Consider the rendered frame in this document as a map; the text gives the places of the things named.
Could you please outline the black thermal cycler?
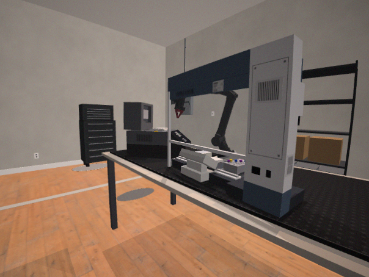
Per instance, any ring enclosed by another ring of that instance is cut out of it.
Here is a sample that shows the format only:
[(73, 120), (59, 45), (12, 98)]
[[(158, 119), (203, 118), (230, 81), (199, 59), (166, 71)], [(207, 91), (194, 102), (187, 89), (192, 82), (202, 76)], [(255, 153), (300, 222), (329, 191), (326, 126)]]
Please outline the black thermal cycler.
[[(153, 129), (153, 104), (123, 102), (123, 129), (126, 131), (127, 154), (167, 156), (167, 130)], [(171, 156), (190, 147), (171, 143)]]

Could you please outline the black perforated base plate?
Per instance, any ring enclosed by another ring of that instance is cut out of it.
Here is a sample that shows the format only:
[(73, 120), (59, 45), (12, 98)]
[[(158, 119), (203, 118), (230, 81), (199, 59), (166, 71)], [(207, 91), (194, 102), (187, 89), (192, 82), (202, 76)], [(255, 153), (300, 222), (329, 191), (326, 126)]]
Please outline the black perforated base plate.
[(276, 217), (167, 166), (167, 156), (111, 154), (199, 193), (293, 231), (304, 237), (369, 262), (369, 181), (294, 167), (292, 185), (305, 189), (304, 200)]

